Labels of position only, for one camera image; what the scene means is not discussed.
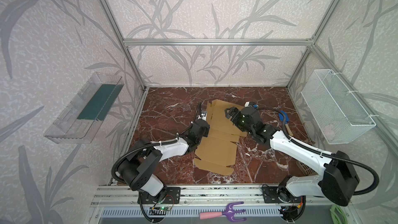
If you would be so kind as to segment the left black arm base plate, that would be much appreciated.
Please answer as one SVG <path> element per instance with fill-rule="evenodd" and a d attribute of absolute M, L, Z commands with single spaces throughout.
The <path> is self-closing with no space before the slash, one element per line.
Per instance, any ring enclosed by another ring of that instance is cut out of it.
<path fill-rule="evenodd" d="M 157 195 L 152 196 L 150 193 L 143 191 L 139 193 L 138 204 L 178 204 L 181 196 L 180 187 L 165 186 Z"/>

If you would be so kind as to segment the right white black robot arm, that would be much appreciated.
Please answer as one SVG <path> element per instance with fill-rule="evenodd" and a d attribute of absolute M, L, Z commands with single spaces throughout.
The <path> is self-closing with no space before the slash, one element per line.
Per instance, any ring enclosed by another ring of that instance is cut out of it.
<path fill-rule="evenodd" d="M 250 105 L 241 110 L 236 107 L 226 108 L 224 112 L 227 119 L 257 143 L 269 144 L 273 150 L 289 155 L 315 172 L 312 176 L 287 176 L 276 189 L 281 201 L 313 196 L 347 206 L 353 196 L 368 194 L 378 187 L 379 175 L 371 167 L 351 160 L 342 151 L 332 153 L 304 143 L 289 135 L 286 127 L 279 129 L 265 124 L 259 111 L 258 107 Z M 356 167 L 367 170 L 373 176 L 372 184 L 363 190 L 357 190 L 360 178 Z"/>

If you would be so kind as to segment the brown cardboard box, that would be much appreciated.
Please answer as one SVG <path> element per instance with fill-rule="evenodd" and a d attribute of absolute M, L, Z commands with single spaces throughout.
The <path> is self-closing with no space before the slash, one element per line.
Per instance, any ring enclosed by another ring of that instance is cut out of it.
<path fill-rule="evenodd" d="M 194 165 L 205 171 L 228 176 L 234 172 L 232 168 L 236 161 L 237 143 L 241 137 L 246 137 L 226 118 L 225 109 L 243 107 L 222 100 L 213 100 L 207 103 L 206 121 L 210 125 L 208 137 L 202 138 L 200 145 L 195 150 Z"/>

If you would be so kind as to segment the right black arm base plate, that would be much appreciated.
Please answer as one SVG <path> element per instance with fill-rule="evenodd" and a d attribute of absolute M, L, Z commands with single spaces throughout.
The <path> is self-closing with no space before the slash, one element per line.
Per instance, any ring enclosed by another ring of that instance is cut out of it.
<path fill-rule="evenodd" d="M 261 191 L 265 203 L 293 205 L 299 205 L 300 203 L 302 203 L 301 197 L 293 196 L 284 187 L 262 185 Z"/>

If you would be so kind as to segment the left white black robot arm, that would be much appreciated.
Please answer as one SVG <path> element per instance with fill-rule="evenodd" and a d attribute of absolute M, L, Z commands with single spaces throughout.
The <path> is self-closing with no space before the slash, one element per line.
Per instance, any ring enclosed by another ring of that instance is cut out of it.
<path fill-rule="evenodd" d="M 155 197 L 166 186 L 153 175 L 161 161 L 184 156 L 197 149 L 202 138 L 208 137 L 210 125 L 203 119 L 194 121 L 178 137 L 168 141 L 137 142 L 113 165 L 111 174 L 116 181 L 126 184 L 133 191 L 145 192 Z"/>

